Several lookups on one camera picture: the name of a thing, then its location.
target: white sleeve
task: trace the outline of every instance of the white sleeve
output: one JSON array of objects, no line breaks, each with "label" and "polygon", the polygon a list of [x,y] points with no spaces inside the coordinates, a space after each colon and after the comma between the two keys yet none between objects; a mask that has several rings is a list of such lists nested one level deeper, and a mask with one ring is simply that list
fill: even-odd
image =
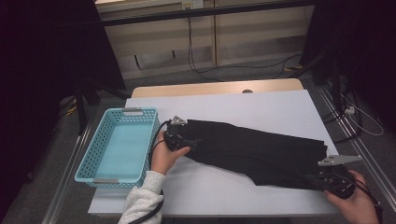
[{"label": "white sleeve", "polygon": [[[134,187],[129,192],[119,224],[130,223],[154,210],[157,204],[163,200],[163,195],[160,195],[160,193],[164,180],[165,175],[147,171],[142,187]],[[162,213],[160,211],[144,223],[157,224],[161,223],[161,219]]]}]

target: human hand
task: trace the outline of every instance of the human hand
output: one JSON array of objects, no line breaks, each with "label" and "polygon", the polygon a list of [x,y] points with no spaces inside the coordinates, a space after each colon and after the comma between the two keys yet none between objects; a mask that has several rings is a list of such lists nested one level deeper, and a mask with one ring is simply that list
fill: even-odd
[{"label": "human hand", "polygon": [[190,151],[190,148],[183,147],[177,151],[169,150],[163,139],[163,131],[158,134],[158,142],[159,144],[154,148],[152,154],[151,170],[166,175],[176,160],[186,155]]},{"label": "human hand", "polygon": [[[355,179],[366,184],[364,177],[356,171],[349,171]],[[340,199],[325,190],[327,200],[333,203],[344,218],[351,224],[377,224],[378,218],[376,216],[375,207],[370,197],[356,188],[355,192],[347,199]]]}]

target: gray floor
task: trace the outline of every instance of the gray floor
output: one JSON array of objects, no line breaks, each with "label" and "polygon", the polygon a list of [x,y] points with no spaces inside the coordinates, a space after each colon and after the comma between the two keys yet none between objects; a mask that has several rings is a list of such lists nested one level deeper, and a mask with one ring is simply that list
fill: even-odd
[{"label": "gray floor", "polygon": [[[244,63],[244,66],[263,66],[281,62],[280,60],[272,60],[265,62]],[[298,63],[298,57],[286,62],[285,66],[294,66]],[[253,80],[253,79],[269,79],[277,76],[282,70],[282,64],[269,68],[222,68],[205,73],[205,77],[216,78],[224,81],[235,80]],[[287,77],[290,73],[284,72],[280,77]],[[313,84],[310,76],[300,77],[304,87],[309,90],[311,97],[317,107],[320,115],[326,115],[330,112],[329,108],[324,104],[322,93]],[[182,83],[199,83],[212,82],[213,80],[202,78],[192,71],[175,72],[167,75],[141,77],[126,80],[128,93],[131,93],[135,87],[166,85],[166,84],[182,84]],[[124,101],[115,99],[105,92],[99,92],[104,104],[120,107]],[[369,115],[375,112],[370,106],[360,99],[361,109]],[[87,112],[90,115],[96,110],[103,110],[102,107],[87,105]],[[376,125],[368,118],[364,117],[364,128],[372,132],[378,132]],[[333,140],[345,138],[345,134],[340,129],[337,122],[326,124],[330,136]],[[372,136],[363,132],[360,139],[375,157],[380,167],[384,170],[390,182],[396,183],[396,173],[394,162],[396,159],[396,140],[395,133],[385,130],[381,136]],[[33,171],[33,181],[23,185],[18,198],[11,205],[7,216],[3,223],[41,223],[46,211],[50,205],[53,194],[62,178],[64,168],[68,163],[68,158],[72,154],[72,149],[78,140],[78,116],[61,116],[56,130],[46,149],[46,154],[41,158],[40,163]],[[336,145],[340,154],[355,155],[356,150],[350,142]],[[377,186],[371,175],[361,162],[349,165],[351,169],[355,169],[366,176],[369,182],[369,188],[375,197],[383,204],[384,207],[384,223],[396,223],[396,214],[389,205],[384,194]],[[71,183],[70,190],[67,192],[66,200],[64,200],[63,208],[57,216],[57,223],[117,223],[117,218],[100,218],[87,214],[90,205],[90,197],[92,197],[93,189],[81,188]],[[310,224],[310,223],[346,223],[340,216],[335,217],[287,217],[287,218],[167,218],[165,223],[279,223],[279,224]]]}]

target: person's arm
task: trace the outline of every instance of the person's arm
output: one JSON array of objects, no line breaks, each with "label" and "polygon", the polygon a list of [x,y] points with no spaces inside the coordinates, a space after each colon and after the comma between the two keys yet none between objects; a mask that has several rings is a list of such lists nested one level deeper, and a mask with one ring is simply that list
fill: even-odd
[{"label": "person's arm", "polygon": [[[366,184],[364,177],[356,171],[349,171],[364,185]],[[356,188],[354,194],[347,199],[340,199],[325,191],[326,197],[329,202],[333,203],[344,218],[351,224],[377,224],[378,218],[376,216],[375,207],[371,198]]]},{"label": "person's arm", "polygon": [[[166,173],[173,167],[176,160],[190,151],[189,147],[183,147],[178,151],[170,151],[163,141],[163,132],[158,135],[159,144],[154,148],[151,159],[151,171],[146,172],[146,178],[142,187],[134,187],[126,198],[124,212],[119,224],[130,223],[138,218],[148,214],[158,203],[163,200],[160,195],[163,188],[163,181]],[[145,224],[161,223],[161,211]]]}]

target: blue plastic basket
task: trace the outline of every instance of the blue plastic basket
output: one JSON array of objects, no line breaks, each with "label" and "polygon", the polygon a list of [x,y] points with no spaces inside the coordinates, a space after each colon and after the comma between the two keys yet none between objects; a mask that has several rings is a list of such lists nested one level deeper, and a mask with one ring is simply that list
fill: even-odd
[{"label": "blue plastic basket", "polygon": [[160,122],[155,108],[108,109],[75,175],[92,187],[142,186]]}]

